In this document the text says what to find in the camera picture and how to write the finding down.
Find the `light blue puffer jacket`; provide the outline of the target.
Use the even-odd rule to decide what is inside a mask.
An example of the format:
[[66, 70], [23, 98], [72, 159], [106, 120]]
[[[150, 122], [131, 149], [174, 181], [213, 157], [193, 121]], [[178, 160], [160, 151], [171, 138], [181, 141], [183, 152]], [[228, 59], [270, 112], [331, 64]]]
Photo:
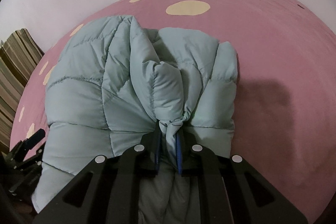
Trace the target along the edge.
[[130, 15], [87, 23], [46, 86], [49, 134], [35, 210], [95, 156], [120, 156], [159, 126], [159, 174], [141, 183], [139, 222], [199, 223], [197, 184], [177, 173], [177, 131], [228, 157], [237, 80], [234, 47], [199, 30], [146, 29]]

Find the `pink polka dot bedsheet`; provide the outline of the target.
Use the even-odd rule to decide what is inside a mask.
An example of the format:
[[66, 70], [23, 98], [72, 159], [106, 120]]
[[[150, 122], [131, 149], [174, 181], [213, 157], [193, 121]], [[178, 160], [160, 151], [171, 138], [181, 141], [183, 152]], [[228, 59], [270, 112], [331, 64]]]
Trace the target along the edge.
[[89, 17], [200, 30], [238, 53], [235, 133], [226, 144], [314, 223], [335, 194], [335, 34], [297, 0], [120, 0]]

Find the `striped green brown cushion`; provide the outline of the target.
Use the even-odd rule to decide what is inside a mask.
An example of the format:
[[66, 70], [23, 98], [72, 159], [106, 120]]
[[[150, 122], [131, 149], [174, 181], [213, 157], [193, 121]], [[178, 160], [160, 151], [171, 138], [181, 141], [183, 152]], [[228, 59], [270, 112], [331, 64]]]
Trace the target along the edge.
[[44, 52], [27, 29], [1, 42], [1, 151], [9, 152], [16, 110], [31, 74]]

